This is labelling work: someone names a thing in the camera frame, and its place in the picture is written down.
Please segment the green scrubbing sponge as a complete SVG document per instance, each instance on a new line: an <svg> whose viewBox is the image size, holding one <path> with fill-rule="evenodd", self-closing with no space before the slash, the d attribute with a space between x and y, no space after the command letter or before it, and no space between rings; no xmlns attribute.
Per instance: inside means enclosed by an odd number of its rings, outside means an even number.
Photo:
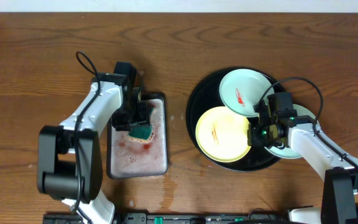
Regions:
<svg viewBox="0 0 358 224"><path fill-rule="evenodd" d="M149 124L145 126L138 126L136 128L132 128L132 130L128 133L128 136L132 139L137 139L140 141L149 141L152 137L152 121L151 117L153 115L154 108L149 109Z"/></svg>

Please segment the yellow plate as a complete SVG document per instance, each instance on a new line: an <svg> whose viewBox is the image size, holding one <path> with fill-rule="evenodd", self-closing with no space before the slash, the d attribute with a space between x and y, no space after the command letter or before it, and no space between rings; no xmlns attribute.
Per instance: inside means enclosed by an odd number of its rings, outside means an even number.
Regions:
<svg viewBox="0 0 358 224"><path fill-rule="evenodd" d="M225 106L211 108L199 118L195 134L201 151L218 162L235 162L250 151L249 120Z"/></svg>

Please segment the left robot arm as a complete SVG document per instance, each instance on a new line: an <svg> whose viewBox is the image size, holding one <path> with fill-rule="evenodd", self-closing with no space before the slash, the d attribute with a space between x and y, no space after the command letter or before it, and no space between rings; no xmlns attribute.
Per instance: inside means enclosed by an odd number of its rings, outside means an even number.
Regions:
<svg viewBox="0 0 358 224"><path fill-rule="evenodd" d="M37 188L70 206L85 223L112 223L115 207L101 190L99 137L106 125L130 131L150 124L140 100L137 70L117 62L113 73L93 72L91 89L75 112L58 126L44 126L38 140Z"/></svg>

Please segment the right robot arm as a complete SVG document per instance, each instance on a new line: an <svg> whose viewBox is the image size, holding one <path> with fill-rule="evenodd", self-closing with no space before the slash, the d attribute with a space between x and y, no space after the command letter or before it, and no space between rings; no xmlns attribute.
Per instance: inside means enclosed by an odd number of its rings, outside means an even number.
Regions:
<svg viewBox="0 0 358 224"><path fill-rule="evenodd" d="M249 125L251 146L290 149L324 182L321 208L294 208L289 223L358 223L358 159L321 129L310 110L292 102L291 94L271 94L253 106L259 120Z"/></svg>

